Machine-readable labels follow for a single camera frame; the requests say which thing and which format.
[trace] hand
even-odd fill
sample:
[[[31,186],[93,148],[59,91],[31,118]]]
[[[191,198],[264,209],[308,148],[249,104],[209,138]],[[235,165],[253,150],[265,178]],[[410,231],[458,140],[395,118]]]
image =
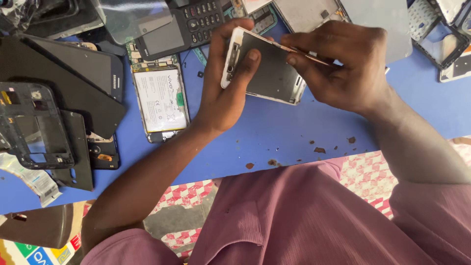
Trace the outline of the hand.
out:
[[[213,137],[231,128],[239,119],[245,104],[245,90],[261,60],[261,54],[257,49],[249,51],[237,67],[230,85],[222,89],[221,79],[227,52],[226,39],[231,37],[232,30],[238,26],[251,30],[254,24],[250,19],[236,18],[223,24],[212,34],[208,63],[204,71],[200,109],[192,122],[193,127],[201,128]]]
[[[384,73],[386,38],[381,28],[329,21],[310,33],[284,35],[281,44],[343,63],[334,70],[300,54],[286,58],[318,101],[369,116],[395,95]]]

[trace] samsung phone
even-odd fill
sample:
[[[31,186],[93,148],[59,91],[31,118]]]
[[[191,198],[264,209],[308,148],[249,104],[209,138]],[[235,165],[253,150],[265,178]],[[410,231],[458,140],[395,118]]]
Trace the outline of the samsung phone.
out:
[[[266,40],[241,27],[235,28],[232,32],[221,86],[226,88],[230,84],[239,63],[251,49],[260,51],[261,62],[247,86],[247,94],[297,105],[306,83],[296,70],[286,63],[286,56],[294,50]]]

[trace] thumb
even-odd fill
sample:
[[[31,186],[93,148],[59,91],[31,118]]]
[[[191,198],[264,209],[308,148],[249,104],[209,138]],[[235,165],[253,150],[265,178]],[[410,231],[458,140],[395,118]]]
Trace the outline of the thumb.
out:
[[[323,97],[327,93],[330,87],[329,79],[316,67],[315,62],[297,53],[288,54],[286,61],[306,81],[306,84],[316,98]]]
[[[253,75],[259,68],[261,54],[259,50],[252,49],[245,56],[244,60],[239,64],[235,72],[235,76],[231,84],[226,88],[231,93],[245,94],[247,85],[252,80]]]

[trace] blue tabletop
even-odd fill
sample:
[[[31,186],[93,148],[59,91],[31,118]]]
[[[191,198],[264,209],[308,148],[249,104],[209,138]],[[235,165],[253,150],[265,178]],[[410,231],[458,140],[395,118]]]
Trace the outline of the blue tabletop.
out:
[[[286,32],[279,19],[266,35],[279,41]],[[203,72],[204,67],[193,52],[182,52],[180,58],[185,58],[183,79],[188,108],[194,118],[203,87],[203,79],[197,73]],[[123,62],[124,69],[129,69],[127,60]],[[391,68],[388,82],[443,137],[471,134],[471,78],[438,83],[437,68],[418,50],[388,66]],[[123,171],[159,147],[148,143],[145,137],[130,71],[125,70],[124,83],[123,104],[128,111],[116,131],[121,167],[114,171],[96,170],[93,192],[60,188],[63,194],[50,206],[95,199]],[[347,138],[353,136],[356,142],[350,144]],[[314,152],[315,147],[324,148],[325,154]],[[364,118],[317,102],[309,89],[304,91],[298,106],[247,96],[235,126],[208,144],[173,185],[273,168],[268,164],[271,159],[288,166],[375,150],[378,146]],[[250,170],[246,167],[248,163],[254,164]],[[4,171],[0,171],[0,176],[4,178],[0,178],[0,214],[41,207],[38,197],[19,178]]]

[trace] red and white patterned floor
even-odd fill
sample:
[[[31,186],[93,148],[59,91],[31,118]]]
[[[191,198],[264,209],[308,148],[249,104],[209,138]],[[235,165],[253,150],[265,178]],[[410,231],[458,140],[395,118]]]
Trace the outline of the red and white patterned floor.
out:
[[[466,164],[471,166],[471,145],[454,144],[452,140],[449,142]],[[398,181],[389,170],[388,163],[381,151],[348,156],[343,164],[340,183],[373,205],[385,216],[392,218],[389,197]],[[162,207],[171,205],[182,205],[185,208],[199,205],[211,189],[211,180],[171,186],[166,190],[151,214],[156,213]],[[161,240],[170,248],[176,249],[196,242],[200,231],[201,228],[169,233]],[[177,254],[181,258],[190,255],[191,250]]]

